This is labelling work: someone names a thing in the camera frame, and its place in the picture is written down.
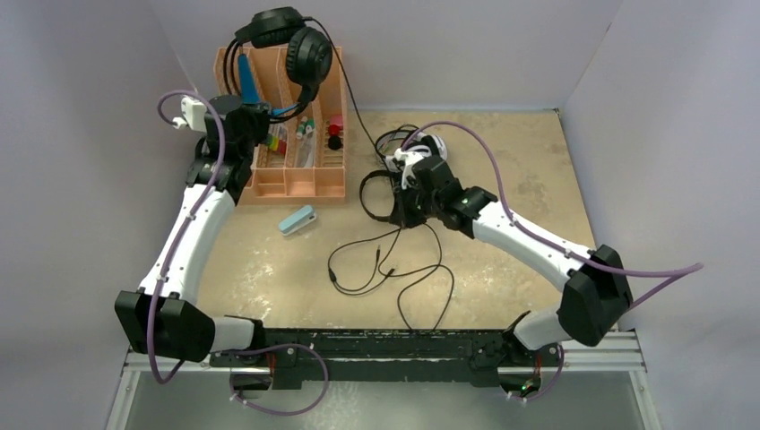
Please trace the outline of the black and blue headphones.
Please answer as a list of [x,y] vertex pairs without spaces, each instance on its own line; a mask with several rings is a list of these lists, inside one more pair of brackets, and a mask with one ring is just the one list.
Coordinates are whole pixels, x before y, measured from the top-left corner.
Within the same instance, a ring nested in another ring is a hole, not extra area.
[[284,46],[285,72],[300,87],[295,105],[268,114],[273,124],[284,123],[306,110],[315,101],[321,84],[333,63],[333,43],[324,33],[307,26],[310,17],[292,6],[256,13],[251,21],[234,33],[222,56],[222,81],[225,90],[240,95],[242,87],[234,72],[238,51],[246,44],[254,48]]

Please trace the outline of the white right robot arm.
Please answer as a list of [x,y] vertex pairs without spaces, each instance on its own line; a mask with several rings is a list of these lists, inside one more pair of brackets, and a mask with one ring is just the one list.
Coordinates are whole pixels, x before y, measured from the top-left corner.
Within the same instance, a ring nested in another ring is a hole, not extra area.
[[507,211],[487,190],[462,187],[439,156],[398,150],[393,158],[402,166],[413,213],[507,252],[560,292],[556,305],[527,312],[506,329],[503,351],[510,362],[523,365],[540,348],[566,340],[595,347],[630,308],[631,290],[614,248],[567,242]]

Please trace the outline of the white and black headphones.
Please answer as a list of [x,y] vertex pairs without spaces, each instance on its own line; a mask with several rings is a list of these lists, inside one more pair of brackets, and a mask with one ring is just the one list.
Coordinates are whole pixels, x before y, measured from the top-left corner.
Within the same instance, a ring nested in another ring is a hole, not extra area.
[[[404,124],[396,129],[381,134],[374,143],[375,152],[383,165],[390,172],[401,172],[403,163],[394,158],[395,144],[401,145],[406,141],[410,134],[418,129],[412,124]],[[437,134],[427,134],[419,132],[411,141],[410,151],[418,152],[423,157],[431,155],[439,156],[442,159],[448,159],[448,149],[445,141]]]

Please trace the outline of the small black on-ear headphones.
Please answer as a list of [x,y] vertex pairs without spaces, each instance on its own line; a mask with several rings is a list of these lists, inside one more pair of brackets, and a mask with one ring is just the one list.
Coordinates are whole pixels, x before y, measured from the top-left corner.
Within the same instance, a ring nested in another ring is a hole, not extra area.
[[413,204],[410,190],[402,189],[402,174],[378,169],[364,176],[358,189],[359,203],[370,219],[411,228]]

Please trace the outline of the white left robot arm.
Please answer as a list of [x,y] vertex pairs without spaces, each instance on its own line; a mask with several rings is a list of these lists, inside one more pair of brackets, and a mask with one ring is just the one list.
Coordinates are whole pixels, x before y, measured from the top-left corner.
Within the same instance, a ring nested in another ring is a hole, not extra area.
[[118,294],[117,318],[138,353],[200,362],[232,349],[244,366],[257,366],[267,354],[267,342],[256,335],[260,321],[210,317],[196,302],[214,243],[252,177],[254,148],[266,140],[272,107],[237,95],[206,100],[189,90],[176,94],[179,114],[160,118],[202,138],[166,244],[136,290]]

